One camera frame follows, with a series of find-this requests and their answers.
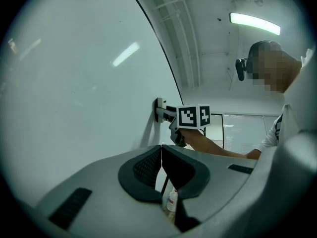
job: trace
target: fluorescent light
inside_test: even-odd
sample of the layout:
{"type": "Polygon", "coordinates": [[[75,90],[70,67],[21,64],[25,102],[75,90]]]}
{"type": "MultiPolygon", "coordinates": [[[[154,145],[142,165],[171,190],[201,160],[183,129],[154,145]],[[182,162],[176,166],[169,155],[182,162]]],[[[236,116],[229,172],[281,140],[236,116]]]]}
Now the fluorescent light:
{"type": "Polygon", "coordinates": [[[129,56],[131,56],[134,52],[136,52],[140,48],[139,44],[136,42],[132,43],[125,51],[123,51],[114,61],[113,66],[117,67],[124,60],[126,60],[129,56]]]}
{"type": "Polygon", "coordinates": [[[234,24],[241,24],[241,25],[247,25],[247,26],[254,26],[257,28],[261,28],[263,30],[269,31],[273,34],[279,35],[281,32],[281,27],[278,25],[275,25],[271,22],[268,22],[264,19],[239,14],[239,13],[230,13],[230,22],[234,24]]]}

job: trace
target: headphones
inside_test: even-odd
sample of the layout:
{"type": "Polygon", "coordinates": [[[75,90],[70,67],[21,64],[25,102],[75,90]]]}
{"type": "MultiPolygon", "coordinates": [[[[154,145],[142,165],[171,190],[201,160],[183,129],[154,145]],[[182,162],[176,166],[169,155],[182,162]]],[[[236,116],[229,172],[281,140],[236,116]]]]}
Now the headphones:
{"type": "Polygon", "coordinates": [[[245,72],[247,72],[248,74],[252,73],[253,71],[252,63],[251,62],[248,63],[248,60],[250,60],[249,58],[253,54],[253,51],[258,51],[258,48],[262,43],[270,43],[270,40],[263,40],[263,41],[254,43],[250,48],[249,56],[247,58],[241,58],[236,60],[236,70],[237,70],[238,78],[240,81],[244,80],[245,72]]]}

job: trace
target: man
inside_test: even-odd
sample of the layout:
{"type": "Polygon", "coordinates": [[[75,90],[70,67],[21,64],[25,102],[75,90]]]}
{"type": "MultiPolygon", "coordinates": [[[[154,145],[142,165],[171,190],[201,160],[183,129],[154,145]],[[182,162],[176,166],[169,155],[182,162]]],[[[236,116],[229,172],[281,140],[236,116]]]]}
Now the man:
{"type": "Polygon", "coordinates": [[[316,58],[310,49],[307,50],[306,58],[302,57],[298,61],[277,42],[264,40],[253,44],[246,65],[247,74],[253,80],[263,81],[271,91],[284,94],[283,115],[275,120],[261,144],[246,155],[222,149],[197,130],[180,129],[185,142],[199,152],[257,160],[267,147],[277,146],[300,130],[317,129],[317,116],[312,111],[317,108],[314,96],[317,93],[315,62],[316,58]]]}

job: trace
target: white t-shirt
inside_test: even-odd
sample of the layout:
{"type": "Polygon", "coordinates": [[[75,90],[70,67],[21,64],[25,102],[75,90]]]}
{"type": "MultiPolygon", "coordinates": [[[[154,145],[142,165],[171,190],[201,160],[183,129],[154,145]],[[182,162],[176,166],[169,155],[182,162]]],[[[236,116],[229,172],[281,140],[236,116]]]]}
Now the white t-shirt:
{"type": "Polygon", "coordinates": [[[301,59],[301,72],[284,93],[282,117],[274,121],[266,138],[255,148],[261,152],[268,147],[277,146],[300,130],[317,129],[316,53],[308,49],[306,57],[301,59]]]}

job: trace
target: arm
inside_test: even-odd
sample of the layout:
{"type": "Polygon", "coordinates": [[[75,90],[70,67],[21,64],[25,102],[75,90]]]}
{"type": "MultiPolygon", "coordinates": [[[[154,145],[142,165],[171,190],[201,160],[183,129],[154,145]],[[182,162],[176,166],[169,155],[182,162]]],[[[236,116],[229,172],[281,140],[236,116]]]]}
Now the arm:
{"type": "Polygon", "coordinates": [[[187,144],[190,144],[192,148],[194,148],[195,151],[198,152],[254,160],[257,160],[261,153],[261,151],[257,149],[252,150],[250,153],[246,155],[230,152],[216,145],[209,138],[206,138],[204,135],[202,135],[198,130],[180,129],[180,132],[184,136],[185,142],[187,144]]]}

